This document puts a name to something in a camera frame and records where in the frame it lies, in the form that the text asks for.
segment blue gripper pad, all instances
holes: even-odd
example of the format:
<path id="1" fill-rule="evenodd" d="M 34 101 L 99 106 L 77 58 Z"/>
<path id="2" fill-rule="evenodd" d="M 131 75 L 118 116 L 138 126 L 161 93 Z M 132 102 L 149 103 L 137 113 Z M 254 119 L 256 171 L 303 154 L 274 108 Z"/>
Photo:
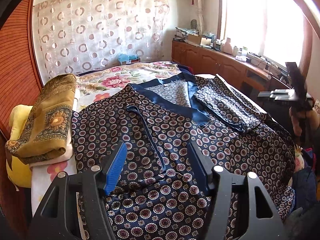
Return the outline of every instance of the blue gripper pad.
<path id="1" fill-rule="evenodd" d="M 112 164 L 106 174 L 106 185 L 104 187 L 104 192 L 107 196 L 110 195 L 110 192 L 115 190 L 119 175 L 122 171 L 124 161 L 127 158 L 127 146 L 123 143 L 116 153 L 115 158 L 113 159 Z"/>
<path id="2" fill-rule="evenodd" d="M 205 196 L 210 195 L 213 184 L 212 180 L 212 167 L 213 162 L 211 158 L 202 154 L 196 142 L 188 143 L 187 145 L 188 159 L 192 167 L 197 186 Z"/>

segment window frame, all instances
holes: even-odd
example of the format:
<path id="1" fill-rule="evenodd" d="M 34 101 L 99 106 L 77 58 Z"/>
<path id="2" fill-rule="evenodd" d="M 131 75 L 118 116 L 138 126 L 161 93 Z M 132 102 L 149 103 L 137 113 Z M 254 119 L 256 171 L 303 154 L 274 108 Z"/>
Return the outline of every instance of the window frame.
<path id="1" fill-rule="evenodd" d="M 264 10 L 264 24 L 267 24 L 267 11 Z M 217 38 L 218 39 L 225 39 L 226 38 L 226 20 L 227 20 L 227 0 L 219 0 L 219 15 L 218 15 L 218 29 L 217 29 Z M 265 32 L 264 32 L 264 39 L 265 35 L 267 33 L 267 28 L 265 27 Z M 304 17 L 304 40 L 303 40 L 303 49 L 302 49 L 302 55 L 301 55 L 301 60 L 299 62 L 299 68 L 302 73 L 302 75 L 306 78 L 308 74 L 308 69 L 309 69 L 309 64 L 310 64 L 310 59 L 311 59 L 311 51 L 312 51 L 312 37 L 313 37 L 313 29 L 306 18 Z M 264 42 L 261 44 L 260 52 L 259 55 L 262 55 L 262 57 L 265 57 L 263 55 L 264 51 Z M 275 64 L 278 65 L 280 69 L 283 69 L 286 71 L 286 67 L 282 66 L 281 64 L 277 63 L 276 61 L 265 57 L 268 61 L 271 61 Z"/>

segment wooden window frame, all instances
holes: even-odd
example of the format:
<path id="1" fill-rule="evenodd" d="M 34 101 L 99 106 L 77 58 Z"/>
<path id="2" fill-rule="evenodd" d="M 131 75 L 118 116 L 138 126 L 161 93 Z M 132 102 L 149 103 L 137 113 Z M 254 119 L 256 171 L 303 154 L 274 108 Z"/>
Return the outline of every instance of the wooden window frame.
<path id="1" fill-rule="evenodd" d="M 314 18 L 313 14 L 311 13 L 310 9 L 306 5 L 303 0 L 294 0 L 296 4 L 301 8 L 303 13 L 305 14 L 304 18 L 304 41 L 303 41 L 303 49 L 301 60 L 299 64 L 299 68 L 301 70 L 302 75 L 304 78 L 307 77 L 310 59 L 311 59 L 311 51 L 312 51 L 312 27 L 316 24 L 316 27 L 319 28 L 319 33 L 317 33 L 317 28 L 314 28 L 318 37 L 320 37 L 320 27 Z M 217 38 L 224 39 L 225 31 L 226 31 L 226 19 L 227 19 L 227 0 L 219 0 L 219 14 L 218 14 L 218 29 L 217 29 Z"/>

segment floral blanket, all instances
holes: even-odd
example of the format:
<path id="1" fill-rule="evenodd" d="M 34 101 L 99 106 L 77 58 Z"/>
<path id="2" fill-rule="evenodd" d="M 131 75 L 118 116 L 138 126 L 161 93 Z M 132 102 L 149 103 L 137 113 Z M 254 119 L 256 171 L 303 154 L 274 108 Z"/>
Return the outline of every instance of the floral blanket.
<path id="1" fill-rule="evenodd" d="M 168 61 L 135 63 L 77 77 L 81 97 L 77 112 L 93 102 L 111 97 L 128 83 L 140 84 L 155 78 L 166 79 L 179 74 L 176 64 Z"/>

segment wooden cabinet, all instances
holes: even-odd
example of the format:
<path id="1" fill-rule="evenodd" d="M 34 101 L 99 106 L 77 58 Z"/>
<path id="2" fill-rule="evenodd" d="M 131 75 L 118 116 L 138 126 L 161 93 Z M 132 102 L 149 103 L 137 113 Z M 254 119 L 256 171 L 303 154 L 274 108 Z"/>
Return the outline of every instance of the wooden cabinet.
<path id="1" fill-rule="evenodd" d="M 258 91 L 268 90 L 267 73 L 249 63 L 237 61 L 231 55 L 222 52 L 173 41 L 172 61 L 191 67 L 195 75 L 219 74 L 230 85 L 239 90 L 243 82 L 248 83 Z M 260 78 L 263 82 L 258 83 L 252 79 L 252 76 Z"/>

